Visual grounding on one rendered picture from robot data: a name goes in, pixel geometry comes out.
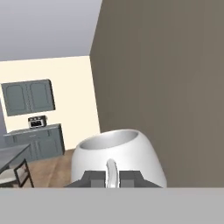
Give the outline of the white mug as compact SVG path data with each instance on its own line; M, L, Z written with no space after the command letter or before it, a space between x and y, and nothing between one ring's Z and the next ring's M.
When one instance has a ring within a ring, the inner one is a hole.
M145 180L167 187L150 140L135 129L111 130L80 142L72 155L71 181L81 179L84 171L106 171L109 159L115 161L118 171L140 171Z

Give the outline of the grey base cabinet run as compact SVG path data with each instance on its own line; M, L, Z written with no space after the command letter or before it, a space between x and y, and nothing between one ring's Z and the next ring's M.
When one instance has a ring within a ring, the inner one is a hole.
M19 164L24 158L28 162L63 156L65 145L61 125L52 124L36 129L19 129L5 134L7 146L29 144L29 147L19 155L13 164Z

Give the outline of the grey dining counter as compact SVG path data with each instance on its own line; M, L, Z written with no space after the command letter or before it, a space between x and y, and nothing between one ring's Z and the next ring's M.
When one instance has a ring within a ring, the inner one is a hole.
M10 163L28 147L29 144L21 144L0 149L0 173L2 173Z

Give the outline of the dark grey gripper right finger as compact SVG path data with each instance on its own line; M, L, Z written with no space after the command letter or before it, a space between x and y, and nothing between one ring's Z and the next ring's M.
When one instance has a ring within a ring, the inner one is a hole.
M119 171L119 187L148 187L155 188L158 187L157 184L150 182L149 180L144 179L140 171Z

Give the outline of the grey wall cabinet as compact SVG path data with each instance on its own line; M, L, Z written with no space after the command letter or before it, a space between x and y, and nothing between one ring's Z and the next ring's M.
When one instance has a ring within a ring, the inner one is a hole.
M7 116L55 110L50 80L27 80L2 83Z

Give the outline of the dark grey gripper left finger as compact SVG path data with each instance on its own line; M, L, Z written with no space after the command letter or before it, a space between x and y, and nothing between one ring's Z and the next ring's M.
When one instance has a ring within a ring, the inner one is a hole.
M106 187L106 172L105 171L85 171L82 178L67 185L67 187Z

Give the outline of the black frame stool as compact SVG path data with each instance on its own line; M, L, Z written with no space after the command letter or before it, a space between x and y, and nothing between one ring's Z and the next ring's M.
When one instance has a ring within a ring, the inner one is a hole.
M24 159L17 167L9 168L0 174L0 187L17 185L22 188L27 180L30 181L31 187L34 187L29 166Z

